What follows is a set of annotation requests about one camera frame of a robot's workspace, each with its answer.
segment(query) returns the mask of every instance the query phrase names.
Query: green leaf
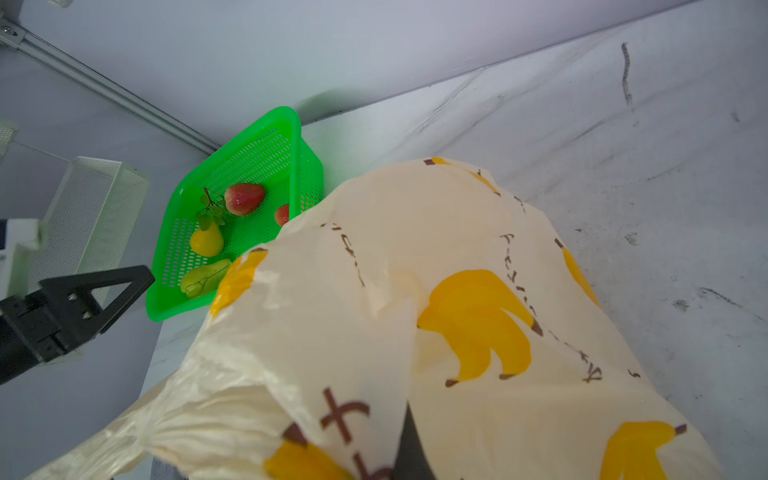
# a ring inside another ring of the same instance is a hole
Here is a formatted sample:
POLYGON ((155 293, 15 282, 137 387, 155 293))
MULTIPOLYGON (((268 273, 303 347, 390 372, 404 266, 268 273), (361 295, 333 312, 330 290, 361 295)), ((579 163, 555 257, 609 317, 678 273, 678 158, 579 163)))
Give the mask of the green leaf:
POLYGON ((213 223, 213 219, 208 215, 198 215, 197 223, 200 224, 201 230, 208 230, 208 227, 213 223))

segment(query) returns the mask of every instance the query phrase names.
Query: banana print plastic bag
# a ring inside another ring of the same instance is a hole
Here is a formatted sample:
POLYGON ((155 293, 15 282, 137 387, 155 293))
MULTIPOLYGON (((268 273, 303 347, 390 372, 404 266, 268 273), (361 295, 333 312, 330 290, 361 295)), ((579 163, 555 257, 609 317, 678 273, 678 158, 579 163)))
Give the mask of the banana print plastic bag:
POLYGON ((720 478, 544 214, 441 158, 351 180, 236 259, 179 370, 30 478, 145 455, 193 480, 720 478))

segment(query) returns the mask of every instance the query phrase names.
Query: white marble table surface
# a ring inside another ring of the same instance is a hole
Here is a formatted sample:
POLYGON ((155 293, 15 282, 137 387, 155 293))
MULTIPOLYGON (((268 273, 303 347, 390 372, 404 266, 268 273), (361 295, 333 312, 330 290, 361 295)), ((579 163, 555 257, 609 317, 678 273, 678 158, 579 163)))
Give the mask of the white marble table surface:
MULTIPOLYGON (((650 380, 726 475, 762 478, 767 26, 768 2, 703 0, 303 135, 323 161, 326 192, 430 155, 488 168, 550 217, 650 380)), ((164 322, 144 391, 179 366, 204 313, 164 322)), ((142 468, 135 478, 146 478, 142 468)))

